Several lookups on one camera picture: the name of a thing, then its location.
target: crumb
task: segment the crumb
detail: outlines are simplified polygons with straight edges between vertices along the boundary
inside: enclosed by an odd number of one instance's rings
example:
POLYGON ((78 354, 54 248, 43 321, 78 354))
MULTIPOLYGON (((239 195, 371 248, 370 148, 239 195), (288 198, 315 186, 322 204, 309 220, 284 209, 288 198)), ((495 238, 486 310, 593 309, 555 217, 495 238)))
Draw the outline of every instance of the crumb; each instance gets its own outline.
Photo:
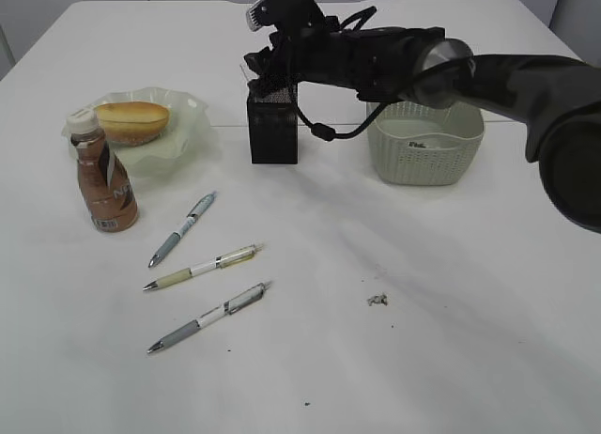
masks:
POLYGON ((381 295, 375 295, 367 300, 367 304, 369 306, 371 306, 372 304, 388 305, 388 297, 386 296, 386 293, 382 293, 381 295))

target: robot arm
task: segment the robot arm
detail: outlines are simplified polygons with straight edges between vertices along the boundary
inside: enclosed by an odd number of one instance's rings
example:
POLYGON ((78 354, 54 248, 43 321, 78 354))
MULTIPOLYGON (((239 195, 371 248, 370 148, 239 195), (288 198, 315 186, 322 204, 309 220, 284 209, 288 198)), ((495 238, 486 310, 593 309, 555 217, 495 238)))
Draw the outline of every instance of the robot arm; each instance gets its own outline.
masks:
POLYGON ((248 12, 253 30, 275 25, 271 48, 244 58, 258 78, 258 97, 288 88, 300 118, 325 140, 360 133, 388 104, 414 101, 445 108, 465 101, 528 126, 526 159, 557 209, 601 232, 601 70, 554 55, 476 55, 439 27, 361 30, 368 8, 339 23, 314 0, 259 0, 248 12), (312 123, 292 86, 313 82, 354 89, 379 110, 352 133, 312 123))

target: white pen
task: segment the white pen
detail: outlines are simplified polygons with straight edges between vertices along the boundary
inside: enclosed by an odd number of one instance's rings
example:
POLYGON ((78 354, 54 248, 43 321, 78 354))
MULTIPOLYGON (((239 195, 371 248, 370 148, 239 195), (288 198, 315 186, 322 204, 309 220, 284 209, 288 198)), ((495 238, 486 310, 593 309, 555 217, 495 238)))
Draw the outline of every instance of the white pen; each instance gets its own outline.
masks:
POLYGON ((190 230, 190 228, 194 225, 194 223, 196 223, 196 221, 198 221, 198 218, 200 218, 200 215, 202 215, 205 211, 207 211, 207 209, 210 207, 210 205, 215 200, 216 195, 217 195, 217 192, 213 192, 211 194, 207 194, 200 201, 198 201, 198 203, 193 207, 193 209, 190 210, 190 213, 188 213, 188 216, 186 216, 186 221, 184 221, 184 224, 181 225, 181 227, 178 230, 174 231, 167 238, 167 240, 165 240, 165 243, 163 243, 161 245, 159 250, 156 253, 154 253, 154 256, 152 256, 152 258, 150 259, 150 262, 148 263, 149 268, 152 268, 152 267, 158 265, 159 263, 161 263, 161 261, 164 258, 167 257, 167 255, 171 252, 171 250, 173 248, 175 248, 176 245, 179 243, 181 238, 184 235, 186 235, 186 232, 188 232, 190 230))
POLYGON ((202 317, 193 319, 189 323, 184 324, 181 328, 169 333, 157 343, 152 345, 147 350, 147 353, 152 354, 153 352, 157 352, 161 349, 172 347, 175 345, 175 343, 181 342, 183 339, 188 338, 202 329, 205 329, 209 324, 214 323, 218 319, 221 319, 226 315, 234 315, 236 312, 238 312, 238 310, 243 309, 247 305, 262 299, 263 295, 270 286, 271 282, 266 282, 249 288, 231 300, 224 302, 222 305, 215 307, 209 312, 206 312, 202 317))
POLYGON ((217 270, 218 268, 223 269, 225 267, 229 267, 230 265, 234 265, 245 260, 250 260, 262 249, 262 244, 251 244, 250 246, 238 249, 233 253, 215 257, 209 262, 194 265, 190 268, 184 268, 183 270, 179 270, 167 276, 161 277, 144 287, 143 291, 159 290, 179 282, 187 281, 188 279, 192 279, 194 276, 204 274, 205 272, 217 270))

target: black pen holder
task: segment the black pen holder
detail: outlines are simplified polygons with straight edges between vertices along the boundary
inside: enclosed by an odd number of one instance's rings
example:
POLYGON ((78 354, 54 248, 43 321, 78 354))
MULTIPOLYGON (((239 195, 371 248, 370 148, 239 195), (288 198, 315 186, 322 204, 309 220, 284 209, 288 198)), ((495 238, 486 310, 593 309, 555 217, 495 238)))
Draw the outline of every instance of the black pen holder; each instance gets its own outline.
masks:
POLYGON ((287 88, 265 98, 249 92, 246 111, 253 163, 299 162, 297 113, 287 88))

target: yellow pen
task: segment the yellow pen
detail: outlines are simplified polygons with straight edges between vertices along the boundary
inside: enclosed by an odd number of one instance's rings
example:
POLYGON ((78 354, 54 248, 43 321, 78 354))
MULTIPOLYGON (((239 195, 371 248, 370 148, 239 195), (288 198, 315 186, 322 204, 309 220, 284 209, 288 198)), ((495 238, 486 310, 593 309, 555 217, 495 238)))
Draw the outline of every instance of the yellow pen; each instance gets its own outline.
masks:
POLYGON ((223 269, 229 267, 230 265, 234 265, 245 260, 250 260, 262 249, 262 244, 251 244, 250 246, 238 249, 233 253, 215 257, 209 262, 194 265, 190 268, 184 268, 183 270, 179 270, 167 276, 161 277, 145 286, 143 291, 159 290, 161 288, 172 286, 173 284, 187 281, 188 279, 192 279, 194 276, 204 274, 205 272, 217 270, 218 268, 223 269))

